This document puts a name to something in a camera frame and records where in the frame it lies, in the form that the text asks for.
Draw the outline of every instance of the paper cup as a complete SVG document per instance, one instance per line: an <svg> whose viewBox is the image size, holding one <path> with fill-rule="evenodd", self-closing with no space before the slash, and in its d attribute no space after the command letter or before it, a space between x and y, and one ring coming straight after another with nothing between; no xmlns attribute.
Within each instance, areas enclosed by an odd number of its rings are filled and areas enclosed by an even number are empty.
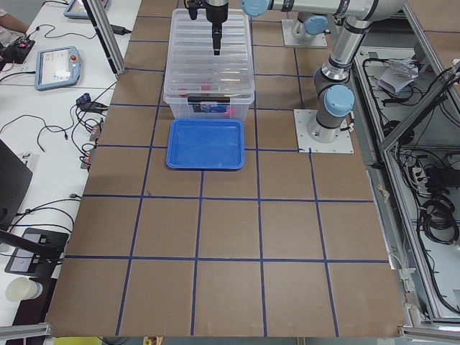
<svg viewBox="0 0 460 345"><path fill-rule="evenodd" d="M5 291L7 300L17 302L18 300L33 300L40 296L43 286L26 277L19 277L8 284Z"/></svg>

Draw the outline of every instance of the computer monitor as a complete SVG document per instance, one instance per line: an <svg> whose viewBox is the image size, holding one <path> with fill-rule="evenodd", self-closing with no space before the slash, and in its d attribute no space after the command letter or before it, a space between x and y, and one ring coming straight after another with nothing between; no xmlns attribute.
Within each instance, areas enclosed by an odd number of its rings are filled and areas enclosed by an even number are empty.
<svg viewBox="0 0 460 345"><path fill-rule="evenodd" d="M16 247L5 272L50 277L68 235L28 228L23 236L9 232L32 180L32 171L0 140L0 243Z"/></svg>

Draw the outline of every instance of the yellow object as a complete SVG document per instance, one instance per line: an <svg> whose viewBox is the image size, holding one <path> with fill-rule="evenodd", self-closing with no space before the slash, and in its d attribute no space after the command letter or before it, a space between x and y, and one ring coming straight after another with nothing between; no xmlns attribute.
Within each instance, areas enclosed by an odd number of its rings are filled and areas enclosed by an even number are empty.
<svg viewBox="0 0 460 345"><path fill-rule="evenodd" d="M102 341L94 337L88 338L56 338L55 345L101 345Z"/></svg>

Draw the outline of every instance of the transparent storage box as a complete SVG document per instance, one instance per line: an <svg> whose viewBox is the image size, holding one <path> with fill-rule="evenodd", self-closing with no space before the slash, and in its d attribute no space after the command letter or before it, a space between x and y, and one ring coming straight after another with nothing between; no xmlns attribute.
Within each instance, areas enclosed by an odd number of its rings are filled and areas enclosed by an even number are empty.
<svg viewBox="0 0 460 345"><path fill-rule="evenodd" d="M243 11L229 9L217 56L204 10L194 21L186 9L172 13L163 99L175 118L244 121L254 90L249 20Z"/></svg>

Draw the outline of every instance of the white mounting plate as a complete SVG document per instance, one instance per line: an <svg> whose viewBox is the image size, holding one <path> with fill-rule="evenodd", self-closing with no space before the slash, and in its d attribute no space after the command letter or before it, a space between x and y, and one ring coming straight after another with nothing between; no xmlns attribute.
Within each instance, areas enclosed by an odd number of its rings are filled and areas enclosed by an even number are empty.
<svg viewBox="0 0 460 345"><path fill-rule="evenodd" d="M348 131L340 132L337 139L329 144L317 142L310 137L307 133L307 124L314 116L316 116L317 112L317 110L312 109L294 110L295 130L297 132L299 152L353 153L353 144L351 143L350 133ZM342 126L348 126L345 120Z"/></svg>
<svg viewBox="0 0 460 345"><path fill-rule="evenodd" d="M281 21L282 36L285 39L286 47L305 47L305 48L317 48L325 49L328 47L326 36L324 34L318 34L311 40L298 40L293 36L293 27L297 22L297 19L283 19Z"/></svg>

